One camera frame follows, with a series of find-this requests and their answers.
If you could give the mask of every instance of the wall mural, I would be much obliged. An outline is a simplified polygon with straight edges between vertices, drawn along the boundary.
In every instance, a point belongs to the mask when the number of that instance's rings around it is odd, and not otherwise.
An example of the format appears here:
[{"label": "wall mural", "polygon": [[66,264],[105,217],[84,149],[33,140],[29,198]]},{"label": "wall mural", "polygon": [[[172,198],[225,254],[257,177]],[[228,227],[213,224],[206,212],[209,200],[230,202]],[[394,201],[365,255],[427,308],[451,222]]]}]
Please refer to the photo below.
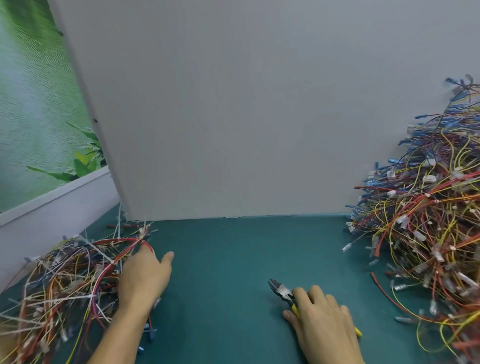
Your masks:
[{"label": "wall mural", "polygon": [[47,0],[0,0],[0,212],[105,165]]}]

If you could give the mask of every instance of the wire cutter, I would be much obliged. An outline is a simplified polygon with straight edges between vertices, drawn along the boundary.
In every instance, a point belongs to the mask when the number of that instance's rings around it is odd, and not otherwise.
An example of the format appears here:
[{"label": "wire cutter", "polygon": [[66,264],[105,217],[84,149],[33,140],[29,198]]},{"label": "wire cutter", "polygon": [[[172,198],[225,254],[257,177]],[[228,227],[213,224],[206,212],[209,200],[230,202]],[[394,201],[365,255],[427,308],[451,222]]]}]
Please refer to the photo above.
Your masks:
[{"label": "wire cutter", "polygon": [[[270,288],[272,291],[280,297],[283,301],[287,302],[290,308],[292,309],[293,313],[301,320],[300,317],[300,311],[295,304],[295,297],[293,296],[293,293],[291,290],[289,290],[287,287],[285,287],[283,284],[281,284],[279,281],[275,279],[270,279],[268,281],[268,284],[270,285]],[[355,332],[357,333],[357,336],[361,338],[363,334],[361,333],[360,330],[355,328]]]}]

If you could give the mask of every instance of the bundle of wires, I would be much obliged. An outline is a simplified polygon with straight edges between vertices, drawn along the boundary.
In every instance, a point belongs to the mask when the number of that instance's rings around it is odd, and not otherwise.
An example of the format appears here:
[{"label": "bundle of wires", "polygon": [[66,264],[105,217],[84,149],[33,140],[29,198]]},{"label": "bundle of wires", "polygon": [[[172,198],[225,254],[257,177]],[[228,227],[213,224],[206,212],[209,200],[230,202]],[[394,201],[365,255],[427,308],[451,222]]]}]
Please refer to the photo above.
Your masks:
[{"label": "bundle of wires", "polygon": [[[117,285],[122,264],[139,244],[146,244],[149,225],[128,238],[120,237],[120,222],[113,237],[89,241],[82,236],[63,241],[36,266],[22,288],[22,297],[0,313],[4,332],[15,335],[17,347],[0,362],[48,363],[62,343],[73,339],[67,364],[88,349],[94,322],[106,329],[118,307]],[[153,330],[151,321],[148,325]]]},{"label": "bundle of wires", "polygon": [[[446,80],[454,97],[442,114],[408,127],[408,151],[400,159],[369,173],[364,191],[347,222],[354,234],[372,236],[370,264],[390,251],[396,267],[389,274],[410,279],[392,281],[385,295],[418,324],[419,344],[429,352],[448,349],[459,363],[480,362],[480,85]],[[383,290],[372,273],[375,283]],[[430,314],[407,309],[397,292],[411,285],[431,291]],[[443,345],[423,346],[422,323],[438,325]]]}]

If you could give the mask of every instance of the green table surface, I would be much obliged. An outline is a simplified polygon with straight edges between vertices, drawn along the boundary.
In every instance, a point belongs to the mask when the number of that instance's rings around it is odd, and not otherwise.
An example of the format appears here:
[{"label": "green table surface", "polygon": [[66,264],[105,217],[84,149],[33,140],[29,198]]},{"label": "green table surface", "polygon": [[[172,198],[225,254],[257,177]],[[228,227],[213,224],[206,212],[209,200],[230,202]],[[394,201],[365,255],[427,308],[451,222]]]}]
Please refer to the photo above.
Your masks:
[{"label": "green table surface", "polygon": [[[87,231],[102,238],[116,222],[112,209]],[[372,269],[385,288],[385,261],[374,267],[359,241],[341,251],[351,236],[345,218],[263,217],[161,221],[149,242],[159,258],[175,252],[173,273],[162,301],[152,313],[156,339],[142,339],[137,363],[305,363],[295,335],[282,318],[288,305],[268,286],[274,278],[289,288],[314,284],[349,307],[363,332],[360,346],[367,364],[428,363],[415,327],[380,292]],[[422,292],[399,292],[412,309],[428,308]],[[95,343],[99,338],[90,339]],[[56,363],[66,359],[61,350]]]}]

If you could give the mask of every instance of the person's left hand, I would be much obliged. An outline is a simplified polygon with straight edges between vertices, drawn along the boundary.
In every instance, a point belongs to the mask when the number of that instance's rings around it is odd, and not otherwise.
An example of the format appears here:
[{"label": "person's left hand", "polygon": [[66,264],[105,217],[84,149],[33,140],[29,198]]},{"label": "person's left hand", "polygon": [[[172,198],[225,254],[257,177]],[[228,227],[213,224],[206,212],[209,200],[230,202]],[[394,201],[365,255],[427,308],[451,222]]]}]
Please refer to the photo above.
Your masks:
[{"label": "person's left hand", "polygon": [[170,281],[174,253],[168,252],[159,262],[148,246],[125,263],[120,275],[120,309],[149,314]]}]

